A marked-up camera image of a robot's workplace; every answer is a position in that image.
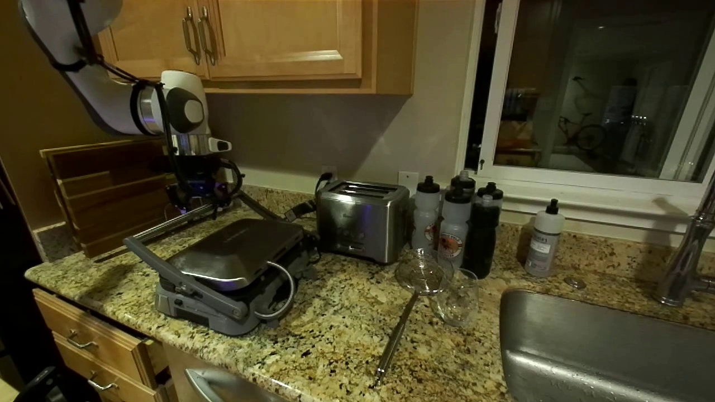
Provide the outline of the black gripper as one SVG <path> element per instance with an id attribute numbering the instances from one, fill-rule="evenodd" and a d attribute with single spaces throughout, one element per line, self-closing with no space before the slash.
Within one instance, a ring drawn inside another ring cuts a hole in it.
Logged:
<path id="1" fill-rule="evenodd" d="M 227 159 L 233 145 L 214 136 L 172 136 L 168 167 L 175 181 L 168 185 L 171 203 L 187 213 L 197 205 L 223 207 L 241 191 L 244 175 Z"/>

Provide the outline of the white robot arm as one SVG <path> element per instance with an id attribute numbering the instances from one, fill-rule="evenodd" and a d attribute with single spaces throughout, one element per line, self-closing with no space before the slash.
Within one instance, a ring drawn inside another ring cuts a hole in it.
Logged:
<path id="1" fill-rule="evenodd" d="M 233 143 L 211 133 L 201 79 L 181 69 L 141 79 L 98 52 L 97 37 L 118 19 L 122 0 L 19 0 L 19 9 L 93 121 L 116 135 L 166 142 L 177 177 L 171 197 L 178 207 L 211 203 L 219 211 L 236 197 L 244 175 L 226 159 Z"/>

